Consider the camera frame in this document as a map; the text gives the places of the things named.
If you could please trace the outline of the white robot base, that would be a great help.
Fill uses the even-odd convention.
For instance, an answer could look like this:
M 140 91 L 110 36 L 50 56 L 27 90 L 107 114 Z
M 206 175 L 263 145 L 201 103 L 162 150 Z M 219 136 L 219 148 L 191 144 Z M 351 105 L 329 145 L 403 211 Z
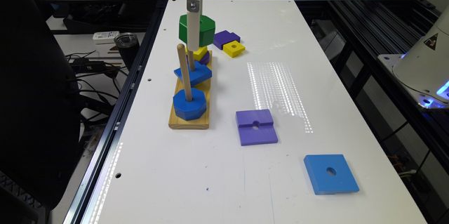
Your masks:
M 424 109 L 448 108 L 448 9 L 404 54 L 377 59 Z

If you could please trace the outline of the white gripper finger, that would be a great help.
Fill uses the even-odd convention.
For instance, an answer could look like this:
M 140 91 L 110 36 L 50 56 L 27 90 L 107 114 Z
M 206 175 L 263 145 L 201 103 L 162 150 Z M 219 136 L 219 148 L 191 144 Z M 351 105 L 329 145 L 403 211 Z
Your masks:
M 187 50 L 199 49 L 202 0 L 187 0 Z

